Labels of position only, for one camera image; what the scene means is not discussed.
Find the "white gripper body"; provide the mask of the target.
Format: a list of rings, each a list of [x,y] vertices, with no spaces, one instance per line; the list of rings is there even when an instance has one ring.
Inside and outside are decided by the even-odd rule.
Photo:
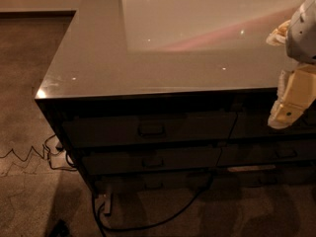
[[[294,70],[282,70],[277,85],[277,96],[284,98],[290,93],[297,96],[314,96],[316,88],[316,66],[299,64]]]

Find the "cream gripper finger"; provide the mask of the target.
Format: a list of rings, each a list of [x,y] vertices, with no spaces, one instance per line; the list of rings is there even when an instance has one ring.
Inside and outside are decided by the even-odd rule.
[[[268,126],[274,129],[285,129],[292,126],[316,100],[314,96],[297,96],[290,93],[284,98],[277,97],[268,118]]]

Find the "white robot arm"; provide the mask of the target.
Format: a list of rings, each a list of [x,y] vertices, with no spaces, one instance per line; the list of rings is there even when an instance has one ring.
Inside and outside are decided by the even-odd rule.
[[[283,45],[288,57],[298,65],[282,70],[278,78],[277,99],[268,126],[292,126],[316,100],[316,0],[305,0],[291,19],[274,29],[266,39],[272,46]]]

